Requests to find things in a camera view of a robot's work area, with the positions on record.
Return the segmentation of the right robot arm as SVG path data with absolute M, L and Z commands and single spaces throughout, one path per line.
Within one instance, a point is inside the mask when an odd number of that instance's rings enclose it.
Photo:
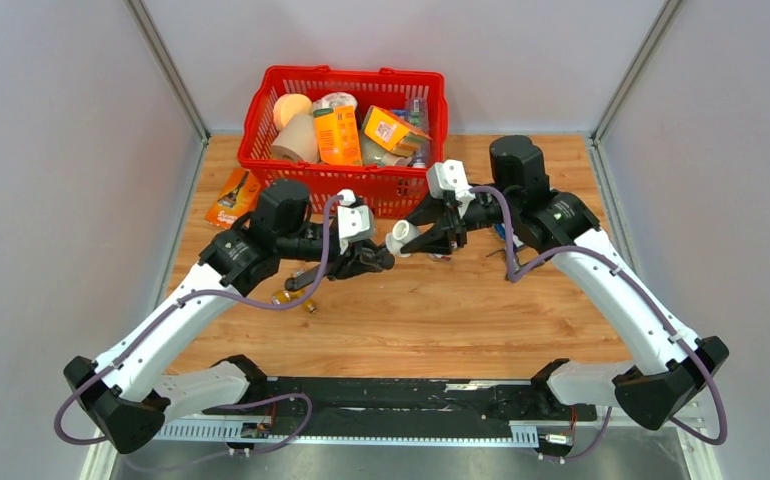
M 597 216 L 576 195 L 554 189 L 542 150 L 527 136 L 508 135 L 489 148 L 493 180 L 469 182 L 463 164 L 446 160 L 426 174 L 427 195 L 386 238 L 397 256 L 449 255 L 471 231 L 504 230 L 506 276 L 522 279 L 544 263 L 571 279 L 614 328 L 631 354 L 615 364 L 560 359 L 535 377 L 534 410 L 559 417 L 570 405 L 623 410 L 657 430 L 703 390 L 728 358 L 716 336 L 701 337 L 665 307 L 626 264 Z

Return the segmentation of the white plastic pipe fitting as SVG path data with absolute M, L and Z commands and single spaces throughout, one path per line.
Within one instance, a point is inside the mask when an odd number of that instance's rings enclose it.
M 386 235 L 385 246 L 395 257 L 407 258 L 411 253 L 403 253 L 402 248 L 421 235 L 418 226 L 407 220 L 397 221 Z

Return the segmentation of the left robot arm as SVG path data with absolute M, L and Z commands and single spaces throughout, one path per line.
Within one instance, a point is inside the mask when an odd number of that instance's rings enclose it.
M 77 356 L 64 368 L 68 403 L 78 405 L 121 454 L 146 445 L 162 427 L 211 408 L 260 411 L 267 399 L 261 371 L 241 356 L 211 368 L 171 375 L 168 366 L 214 319 L 275 275 L 284 260 L 315 268 L 299 285 L 313 292 L 324 279 L 348 279 L 394 266 L 372 237 L 371 209 L 350 190 L 329 198 L 323 219 L 311 219 L 308 187 L 277 180 L 255 208 L 215 235 L 175 291 L 131 333 L 95 358 Z

